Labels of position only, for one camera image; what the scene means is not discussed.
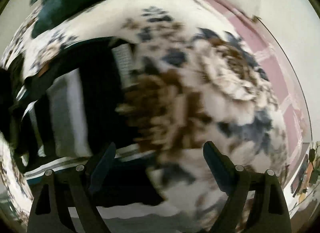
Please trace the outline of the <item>floral cream brown blanket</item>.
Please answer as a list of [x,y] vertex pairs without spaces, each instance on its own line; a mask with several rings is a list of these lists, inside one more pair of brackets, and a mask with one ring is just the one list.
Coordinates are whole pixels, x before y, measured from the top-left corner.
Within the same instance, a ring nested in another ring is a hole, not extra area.
[[[1,69],[22,55],[22,78],[63,49],[110,38],[124,98],[116,112],[131,144],[123,161],[149,158],[146,173],[163,202],[98,206],[110,232],[210,232],[228,196],[203,156],[213,142],[233,164],[287,181],[288,142],[272,84],[234,26],[205,0],[101,0],[36,38],[42,0],[20,25]],[[35,192],[1,132],[1,215],[27,232]]]

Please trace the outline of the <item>black grey striped sweater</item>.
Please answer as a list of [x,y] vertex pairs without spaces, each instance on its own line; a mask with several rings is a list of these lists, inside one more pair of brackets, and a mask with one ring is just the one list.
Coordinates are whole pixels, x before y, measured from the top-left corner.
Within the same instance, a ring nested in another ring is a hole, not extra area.
[[86,187],[98,206],[163,202],[146,168],[151,159],[123,161],[116,150],[131,131],[116,108],[124,98],[110,38],[63,49],[36,75],[22,78],[24,58],[1,69],[1,132],[32,190],[47,167],[85,161]]

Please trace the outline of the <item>pink patterned bed sheet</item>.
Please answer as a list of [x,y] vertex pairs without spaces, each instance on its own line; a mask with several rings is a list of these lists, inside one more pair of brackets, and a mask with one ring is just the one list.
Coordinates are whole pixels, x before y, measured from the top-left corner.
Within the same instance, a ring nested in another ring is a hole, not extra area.
[[293,67],[261,23],[254,23],[226,0],[205,1],[228,19],[266,72],[283,113],[289,142],[289,174],[293,174],[304,158],[303,140],[311,131],[306,103]]

